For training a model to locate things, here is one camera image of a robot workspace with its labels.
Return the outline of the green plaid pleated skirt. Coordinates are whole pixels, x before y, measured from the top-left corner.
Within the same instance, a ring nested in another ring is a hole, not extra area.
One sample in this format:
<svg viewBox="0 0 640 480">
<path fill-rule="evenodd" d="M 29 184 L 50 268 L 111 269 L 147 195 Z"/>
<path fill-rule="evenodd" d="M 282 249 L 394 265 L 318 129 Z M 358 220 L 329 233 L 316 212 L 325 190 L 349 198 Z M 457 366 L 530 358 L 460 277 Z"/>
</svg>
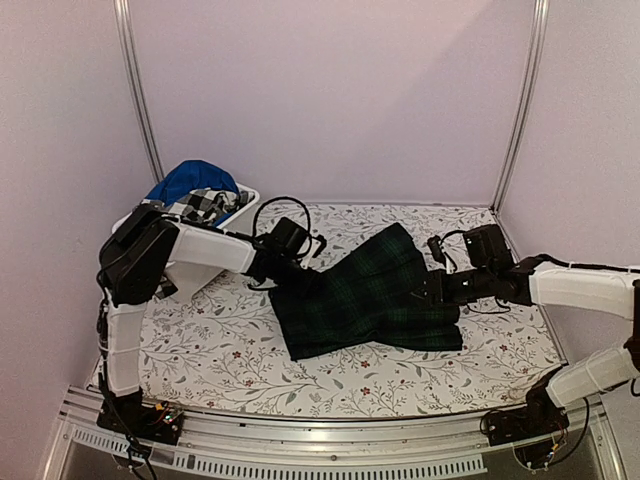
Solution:
<svg viewBox="0 0 640 480">
<path fill-rule="evenodd" d="M 275 288 L 269 299 L 293 361 L 377 342 L 422 352 L 460 351 L 457 306 L 428 307 L 412 296 L 428 272 L 399 223 L 351 251 L 305 295 Z"/>
</svg>

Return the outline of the black white checkered shirt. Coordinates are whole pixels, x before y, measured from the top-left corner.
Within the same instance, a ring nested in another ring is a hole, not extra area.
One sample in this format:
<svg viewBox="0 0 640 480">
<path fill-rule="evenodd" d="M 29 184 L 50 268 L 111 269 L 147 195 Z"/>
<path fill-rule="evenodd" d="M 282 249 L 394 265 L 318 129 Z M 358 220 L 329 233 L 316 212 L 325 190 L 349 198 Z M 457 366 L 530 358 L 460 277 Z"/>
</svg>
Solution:
<svg viewBox="0 0 640 480">
<path fill-rule="evenodd" d="M 255 194 L 248 190 L 238 193 L 212 188 L 194 189 L 170 205 L 161 200 L 144 199 L 154 209 L 182 220 L 215 226 L 247 206 Z"/>
</svg>

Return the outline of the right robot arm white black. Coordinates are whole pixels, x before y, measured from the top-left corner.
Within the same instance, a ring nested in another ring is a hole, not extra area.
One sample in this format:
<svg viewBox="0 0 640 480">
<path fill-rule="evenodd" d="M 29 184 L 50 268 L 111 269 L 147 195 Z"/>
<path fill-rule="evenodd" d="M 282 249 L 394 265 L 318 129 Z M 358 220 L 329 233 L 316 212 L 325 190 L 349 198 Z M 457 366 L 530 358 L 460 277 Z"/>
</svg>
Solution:
<svg viewBox="0 0 640 480">
<path fill-rule="evenodd" d="M 537 436 L 556 412 L 576 400 L 632 383 L 639 377 L 639 271 L 632 267 L 561 261 L 538 254 L 515 261 L 501 229 L 483 225 L 461 234 L 472 265 L 460 271 L 440 236 L 428 239 L 438 270 L 427 273 L 423 298 L 430 306 L 463 306 L 492 297 L 521 306 L 564 306 L 628 320 L 632 334 L 621 346 L 591 354 L 541 378 L 526 394 L 517 427 Z"/>
</svg>

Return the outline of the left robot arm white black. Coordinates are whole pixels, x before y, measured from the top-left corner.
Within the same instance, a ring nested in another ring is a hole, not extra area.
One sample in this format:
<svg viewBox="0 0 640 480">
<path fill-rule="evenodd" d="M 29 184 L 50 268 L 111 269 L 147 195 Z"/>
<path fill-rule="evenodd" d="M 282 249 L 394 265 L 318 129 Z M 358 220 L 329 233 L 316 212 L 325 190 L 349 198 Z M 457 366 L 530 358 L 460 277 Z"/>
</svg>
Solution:
<svg viewBox="0 0 640 480">
<path fill-rule="evenodd" d="M 119 225 L 99 253 L 96 280 L 103 292 L 98 320 L 102 358 L 100 386 L 117 397 L 108 410 L 128 434 L 148 426 L 148 412 L 129 395 L 140 390 L 138 355 L 143 317 L 164 282 L 170 293 L 194 295 L 218 271 L 309 288 L 308 265 L 326 240 L 282 218 L 268 233 L 244 234 L 208 227 L 143 204 Z"/>
</svg>

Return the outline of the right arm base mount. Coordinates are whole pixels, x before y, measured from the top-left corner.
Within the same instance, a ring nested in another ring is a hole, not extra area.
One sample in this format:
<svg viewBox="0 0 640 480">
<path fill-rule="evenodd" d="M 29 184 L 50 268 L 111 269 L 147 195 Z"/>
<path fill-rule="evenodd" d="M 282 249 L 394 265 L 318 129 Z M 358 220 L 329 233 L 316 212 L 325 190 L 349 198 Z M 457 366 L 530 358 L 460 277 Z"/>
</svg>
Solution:
<svg viewBox="0 0 640 480">
<path fill-rule="evenodd" d="M 529 471 L 551 465 L 567 443 L 568 427 L 563 409 L 539 401 L 509 410 L 492 409 L 479 424 L 491 446 L 511 444 L 515 460 Z"/>
</svg>

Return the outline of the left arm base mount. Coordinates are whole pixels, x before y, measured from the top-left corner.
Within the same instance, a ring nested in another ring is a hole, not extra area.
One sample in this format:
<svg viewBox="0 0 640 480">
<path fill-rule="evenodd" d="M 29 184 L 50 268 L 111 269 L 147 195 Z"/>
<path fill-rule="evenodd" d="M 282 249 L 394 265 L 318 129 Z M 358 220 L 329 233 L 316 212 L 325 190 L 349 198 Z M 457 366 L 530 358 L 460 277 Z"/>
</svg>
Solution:
<svg viewBox="0 0 640 480">
<path fill-rule="evenodd" d="M 184 412 L 167 401 L 145 405 L 142 392 L 116 397 L 103 394 L 97 425 L 134 440 L 148 440 L 176 446 L 180 439 Z"/>
</svg>

